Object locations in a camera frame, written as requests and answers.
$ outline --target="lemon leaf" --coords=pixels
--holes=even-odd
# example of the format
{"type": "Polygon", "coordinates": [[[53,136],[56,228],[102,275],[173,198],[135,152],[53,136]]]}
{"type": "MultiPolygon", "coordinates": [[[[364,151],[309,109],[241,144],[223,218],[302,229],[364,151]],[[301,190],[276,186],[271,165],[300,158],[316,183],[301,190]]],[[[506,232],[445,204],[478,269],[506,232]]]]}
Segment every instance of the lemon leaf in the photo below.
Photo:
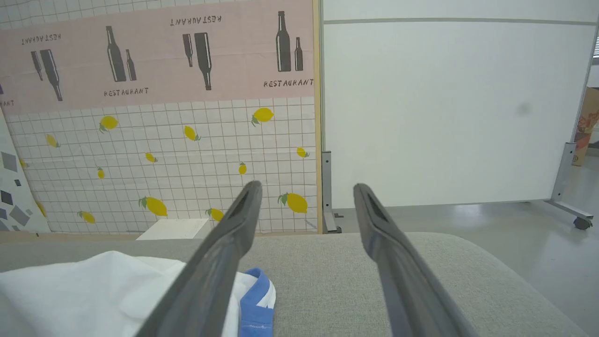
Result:
{"type": "Polygon", "coordinates": [[[281,194],[281,195],[279,196],[279,199],[277,200],[277,203],[279,203],[279,201],[281,201],[281,203],[282,203],[283,205],[286,205],[286,204],[287,204],[287,195],[288,195],[288,193],[281,194]]]}

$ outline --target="gray floor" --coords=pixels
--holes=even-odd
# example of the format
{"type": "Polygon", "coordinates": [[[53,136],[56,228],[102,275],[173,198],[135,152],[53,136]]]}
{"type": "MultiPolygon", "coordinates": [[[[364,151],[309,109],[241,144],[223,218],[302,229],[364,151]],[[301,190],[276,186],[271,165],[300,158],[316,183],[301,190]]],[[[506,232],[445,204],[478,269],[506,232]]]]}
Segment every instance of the gray floor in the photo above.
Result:
{"type": "MultiPolygon", "coordinates": [[[[591,336],[599,336],[599,158],[573,167],[564,201],[597,216],[586,231],[542,201],[467,206],[390,207],[404,231],[463,237],[526,279],[591,336]]],[[[358,231],[355,211],[337,209],[343,233],[358,231]]]]}

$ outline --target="white cloth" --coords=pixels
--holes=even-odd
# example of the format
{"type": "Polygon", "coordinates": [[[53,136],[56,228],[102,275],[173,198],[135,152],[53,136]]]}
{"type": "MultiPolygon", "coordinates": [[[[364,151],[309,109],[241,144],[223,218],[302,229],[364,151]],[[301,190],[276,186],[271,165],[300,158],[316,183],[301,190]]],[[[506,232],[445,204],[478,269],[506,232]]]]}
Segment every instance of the white cloth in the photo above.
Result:
{"type": "MultiPolygon", "coordinates": [[[[177,260],[111,251],[0,273],[0,335],[134,336],[184,267],[177,260]]],[[[238,336],[240,300],[256,280],[237,273],[223,336],[238,336]]],[[[276,291],[268,281],[257,305],[272,309],[276,291]]]]}

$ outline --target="grid pattern wallpaper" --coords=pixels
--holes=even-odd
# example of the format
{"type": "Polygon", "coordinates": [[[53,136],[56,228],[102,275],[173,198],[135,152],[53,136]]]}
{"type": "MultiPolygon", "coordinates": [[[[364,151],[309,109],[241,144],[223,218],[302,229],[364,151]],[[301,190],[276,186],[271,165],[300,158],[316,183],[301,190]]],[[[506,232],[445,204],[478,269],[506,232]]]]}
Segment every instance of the grid pattern wallpaper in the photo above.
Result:
{"type": "MultiPolygon", "coordinates": [[[[217,2],[227,0],[0,0],[0,29],[217,2]]],[[[165,217],[214,226],[251,180],[264,186],[256,231],[317,230],[313,97],[30,113],[7,123],[52,231],[139,232],[165,217]],[[274,116],[254,126],[263,107],[274,116]],[[101,131],[106,116],[118,124],[101,131]]]]}

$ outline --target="gray fabric surface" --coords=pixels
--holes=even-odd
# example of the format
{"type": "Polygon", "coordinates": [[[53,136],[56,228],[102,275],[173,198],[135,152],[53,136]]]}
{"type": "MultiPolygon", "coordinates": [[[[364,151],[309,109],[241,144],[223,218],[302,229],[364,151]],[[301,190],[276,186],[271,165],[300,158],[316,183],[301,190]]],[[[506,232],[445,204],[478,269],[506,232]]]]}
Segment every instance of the gray fabric surface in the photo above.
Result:
{"type": "MultiPolygon", "coordinates": [[[[456,236],[407,233],[481,336],[586,336],[490,253],[456,236]]],[[[0,272],[115,250],[188,261],[198,240],[0,245],[0,272]]],[[[358,234],[257,237],[240,271],[260,267],[277,289],[276,336],[385,336],[391,329],[376,265],[358,234]]]]}

